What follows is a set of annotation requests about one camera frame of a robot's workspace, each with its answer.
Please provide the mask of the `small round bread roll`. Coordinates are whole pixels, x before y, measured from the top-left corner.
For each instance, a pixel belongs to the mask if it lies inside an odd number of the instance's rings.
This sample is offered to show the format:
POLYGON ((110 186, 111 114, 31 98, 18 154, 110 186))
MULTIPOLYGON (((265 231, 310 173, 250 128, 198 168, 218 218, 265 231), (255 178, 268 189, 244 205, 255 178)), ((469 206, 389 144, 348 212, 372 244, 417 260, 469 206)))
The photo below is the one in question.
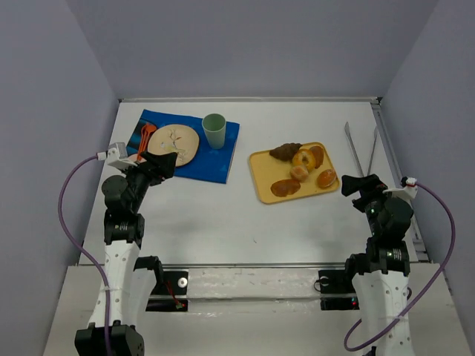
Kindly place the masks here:
POLYGON ((299 182, 304 182, 309 177, 309 171, 305 165, 295 165, 289 171, 290 176, 299 182))

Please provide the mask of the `metal tongs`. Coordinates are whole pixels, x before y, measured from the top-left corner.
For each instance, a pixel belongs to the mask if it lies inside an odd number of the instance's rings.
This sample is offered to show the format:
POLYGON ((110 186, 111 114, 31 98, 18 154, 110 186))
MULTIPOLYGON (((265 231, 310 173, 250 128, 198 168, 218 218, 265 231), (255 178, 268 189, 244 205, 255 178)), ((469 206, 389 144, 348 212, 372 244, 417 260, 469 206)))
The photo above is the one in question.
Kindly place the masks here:
POLYGON ((364 138, 366 142, 355 140, 353 129, 349 122, 344 123, 344 135, 346 136, 350 153, 356 165, 357 173, 360 177, 366 177, 373 172, 374 159, 376 155, 376 146, 379 140, 379 130, 374 127, 371 134, 364 138))

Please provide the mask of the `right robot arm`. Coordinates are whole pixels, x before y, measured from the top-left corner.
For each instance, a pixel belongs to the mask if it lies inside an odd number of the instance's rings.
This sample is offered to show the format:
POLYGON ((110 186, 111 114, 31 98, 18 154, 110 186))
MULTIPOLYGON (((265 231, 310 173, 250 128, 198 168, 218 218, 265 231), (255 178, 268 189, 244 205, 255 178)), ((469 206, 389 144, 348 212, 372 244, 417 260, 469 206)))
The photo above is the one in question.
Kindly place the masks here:
POLYGON ((410 204, 393 194, 375 175, 341 178, 341 192, 359 193, 353 206, 364 213, 371 235, 366 250, 351 254, 345 274, 356 291, 366 355, 414 355, 408 317, 410 258, 404 236, 411 224, 410 204))

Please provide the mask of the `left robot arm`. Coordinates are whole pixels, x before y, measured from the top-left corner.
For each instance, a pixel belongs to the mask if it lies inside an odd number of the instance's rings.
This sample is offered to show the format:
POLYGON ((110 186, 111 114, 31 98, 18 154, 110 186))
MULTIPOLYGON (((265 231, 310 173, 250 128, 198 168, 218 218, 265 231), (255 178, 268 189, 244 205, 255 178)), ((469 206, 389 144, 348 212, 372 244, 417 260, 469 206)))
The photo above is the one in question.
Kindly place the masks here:
POLYGON ((144 355, 145 341, 137 325, 163 267, 156 256, 141 257, 145 219, 139 213, 147 190, 174 176, 177 153, 142 153, 132 162, 111 148, 106 161, 121 173, 101 187, 105 198, 105 262, 93 314, 85 329, 76 332, 79 355, 144 355))

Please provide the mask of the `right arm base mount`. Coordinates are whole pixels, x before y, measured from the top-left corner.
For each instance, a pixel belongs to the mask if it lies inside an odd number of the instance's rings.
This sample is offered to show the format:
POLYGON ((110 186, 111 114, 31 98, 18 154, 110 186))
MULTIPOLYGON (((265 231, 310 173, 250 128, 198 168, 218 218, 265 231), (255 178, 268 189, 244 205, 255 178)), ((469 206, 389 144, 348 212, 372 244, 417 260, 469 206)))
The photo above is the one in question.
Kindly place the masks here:
POLYGON ((359 310, 355 289, 343 269, 321 269, 313 288, 320 294, 322 311, 359 310))

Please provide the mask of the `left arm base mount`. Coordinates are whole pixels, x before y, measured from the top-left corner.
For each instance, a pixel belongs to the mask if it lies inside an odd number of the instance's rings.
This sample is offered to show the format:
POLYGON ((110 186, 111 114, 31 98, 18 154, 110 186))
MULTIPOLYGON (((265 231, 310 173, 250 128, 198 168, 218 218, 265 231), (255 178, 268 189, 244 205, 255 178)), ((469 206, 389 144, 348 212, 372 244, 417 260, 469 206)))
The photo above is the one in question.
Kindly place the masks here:
POLYGON ((164 280, 157 283, 148 300, 147 312, 187 312, 189 272, 170 270, 164 272, 164 280))

